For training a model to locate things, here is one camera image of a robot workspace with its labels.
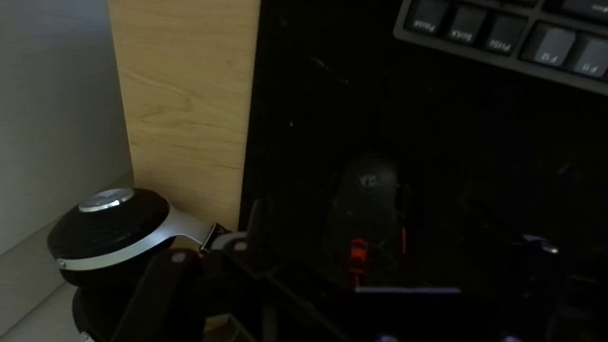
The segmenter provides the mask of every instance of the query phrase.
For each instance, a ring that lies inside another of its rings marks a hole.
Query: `black keyboard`
[[[608,0],[403,0],[393,36],[608,95]]]

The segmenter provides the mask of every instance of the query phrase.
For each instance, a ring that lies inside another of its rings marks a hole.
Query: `white wall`
[[[129,171],[106,2],[0,0],[0,337],[61,285],[40,230]]]

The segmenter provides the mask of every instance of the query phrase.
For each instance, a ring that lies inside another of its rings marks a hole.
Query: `light wood surface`
[[[258,0],[110,0],[135,185],[236,228]]]

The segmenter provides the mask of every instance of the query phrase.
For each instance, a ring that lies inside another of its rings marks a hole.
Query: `wooden board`
[[[110,0],[135,185],[237,226],[258,0]]]

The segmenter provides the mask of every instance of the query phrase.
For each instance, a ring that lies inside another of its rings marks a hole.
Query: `white floor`
[[[74,287],[61,285],[15,325],[2,342],[84,342],[72,319]]]

